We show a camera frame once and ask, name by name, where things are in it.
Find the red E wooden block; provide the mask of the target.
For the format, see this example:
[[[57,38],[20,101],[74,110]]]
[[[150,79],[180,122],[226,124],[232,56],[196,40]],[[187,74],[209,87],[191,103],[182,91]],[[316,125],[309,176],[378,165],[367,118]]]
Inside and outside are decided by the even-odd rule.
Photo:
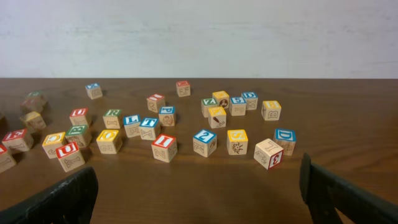
[[[34,139],[27,128],[8,132],[2,139],[2,144],[12,153],[29,151]]]

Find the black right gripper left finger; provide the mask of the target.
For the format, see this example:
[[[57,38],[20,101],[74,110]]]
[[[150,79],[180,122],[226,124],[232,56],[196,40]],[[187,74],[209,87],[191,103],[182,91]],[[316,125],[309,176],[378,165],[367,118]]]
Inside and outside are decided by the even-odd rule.
[[[95,170],[85,167],[1,211],[1,223],[89,223],[97,195]]]

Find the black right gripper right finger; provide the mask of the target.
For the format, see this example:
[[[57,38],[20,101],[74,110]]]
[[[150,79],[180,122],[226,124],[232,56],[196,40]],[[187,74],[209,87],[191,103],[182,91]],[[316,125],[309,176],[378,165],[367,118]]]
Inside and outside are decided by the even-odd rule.
[[[314,223],[341,223],[337,210],[355,223],[397,223],[397,205],[314,164],[307,153],[299,186]]]

